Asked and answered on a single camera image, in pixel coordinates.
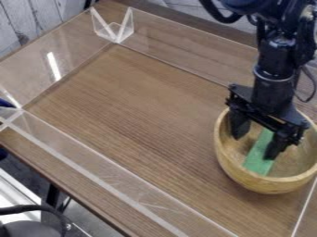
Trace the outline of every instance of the cable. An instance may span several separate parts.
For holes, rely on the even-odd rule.
[[[53,213],[61,221],[61,237],[66,236],[67,232],[67,218],[57,211],[55,208],[50,206],[38,206],[38,205],[18,205],[14,207],[0,208],[0,216],[20,214],[30,211],[45,211]]]
[[[313,97],[315,97],[315,95],[316,95],[316,93],[317,93],[317,81],[316,81],[316,78],[315,78],[313,74],[312,74],[311,71],[309,71],[308,66],[304,66],[304,67],[303,67],[303,71],[304,71],[304,73],[307,74],[307,76],[309,77],[309,79],[311,79],[311,81],[312,81],[312,84],[313,84],[313,92],[312,92],[312,95],[309,96],[308,99],[301,98],[301,96],[297,94],[296,91],[295,91],[295,95],[296,95],[297,99],[299,99],[303,103],[308,103],[308,102],[313,99]]]
[[[225,17],[212,0],[200,0],[204,8],[210,13],[210,15],[224,24],[230,24],[238,21],[242,15],[233,13],[229,17]]]

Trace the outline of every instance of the wooden bowl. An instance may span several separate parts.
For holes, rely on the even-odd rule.
[[[242,166],[263,127],[252,124],[252,130],[238,141],[230,135],[229,109],[218,117],[214,144],[220,164],[229,177],[246,189],[267,194],[289,193],[307,184],[317,173],[317,126],[305,132],[303,143],[291,146],[277,157],[268,176],[260,176]]]

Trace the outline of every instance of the black cable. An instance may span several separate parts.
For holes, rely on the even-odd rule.
[[[315,78],[313,74],[311,73],[311,71],[309,71],[309,69],[308,69],[307,66],[303,67],[303,71],[304,71],[304,73],[307,74],[307,76],[309,77],[309,79],[311,79],[311,81],[312,81],[312,84],[313,84],[313,92],[312,92],[312,95],[309,96],[308,99],[301,98],[301,96],[300,96],[296,92],[295,92],[295,95],[296,95],[297,99],[299,99],[303,103],[308,103],[308,102],[313,99],[313,97],[315,97],[315,95],[316,95],[316,93],[317,93],[317,81],[316,81],[316,78]]]
[[[265,22],[263,19],[257,18],[257,42],[259,42],[259,50],[261,47],[261,41],[265,39],[267,30],[265,30]]]
[[[61,237],[66,236],[67,232],[67,218],[50,206],[38,205],[18,205],[12,207],[0,208],[0,216],[20,214],[30,211],[45,211],[53,213],[61,221]]]
[[[248,21],[253,26],[259,25],[257,19],[255,19],[253,15],[246,15]]]
[[[230,24],[238,21],[242,15],[233,13],[229,17],[225,17],[212,0],[200,0],[204,8],[210,13],[210,15],[222,23]]]

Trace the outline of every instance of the wall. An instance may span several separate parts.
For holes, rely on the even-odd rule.
[[[169,8],[185,12],[190,15],[197,16],[198,18],[208,19],[210,21],[216,20],[210,16],[209,12],[202,7],[198,0],[146,0],[150,3],[168,6]],[[228,10],[225,10],[224,6],[221,5],[218,0],[213,0],[214,4],[218,6],[221,11],[228,14]],[[246,18],[242,18],[237,23],[228,25],[233,28],[240,29],[241,31],[246,32],[256,32],[256,27],[248,22]]]
[[[0,0],[0,57],[79,14],[94,0]]]

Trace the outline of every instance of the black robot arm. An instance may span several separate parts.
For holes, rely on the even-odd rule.
[[[232,85],[232,134],[241,139],[256,121],[276,133],[267,157],[276,159],[289,145],[299,145],[309,122],[293,98],[304,66],[315,57],[316,0],[221,0],[236,14],[259,20],[259,63],[253,88]]]

